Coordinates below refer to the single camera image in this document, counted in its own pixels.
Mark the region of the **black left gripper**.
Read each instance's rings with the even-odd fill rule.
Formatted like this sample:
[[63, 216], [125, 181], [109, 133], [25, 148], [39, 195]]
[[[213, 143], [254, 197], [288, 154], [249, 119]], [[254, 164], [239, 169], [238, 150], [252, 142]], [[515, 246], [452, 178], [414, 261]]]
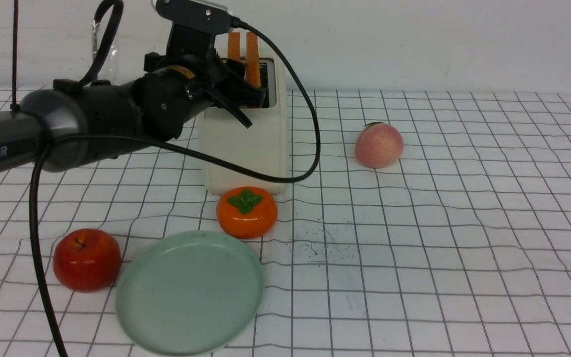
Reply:
[[268, 90], [246, 78], [245, 64], [225, 64], [215, 35], [172, 25], [165, 54], [144, 56], [145, 108], [220, 108], [245, 128], [251, 120], [240, 108], [266, 108]]

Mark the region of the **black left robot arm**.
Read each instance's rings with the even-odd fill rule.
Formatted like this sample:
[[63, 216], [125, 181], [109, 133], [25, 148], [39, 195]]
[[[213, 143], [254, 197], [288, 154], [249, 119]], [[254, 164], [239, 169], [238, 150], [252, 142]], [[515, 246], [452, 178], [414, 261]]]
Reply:
[[0, 172], [48, 150], [44, 169], [63, 172], [177, 139], [207, 108], [229, 111], [245, 128], [242, 108], [260, 108], [267, 89], [246, 77], [240, 59], [221, 59], [215, 38], [172, 27], [165, 55], [144, 57], [145, 74], [125, 84], [54, 80], [20, 106], [0, 111]]

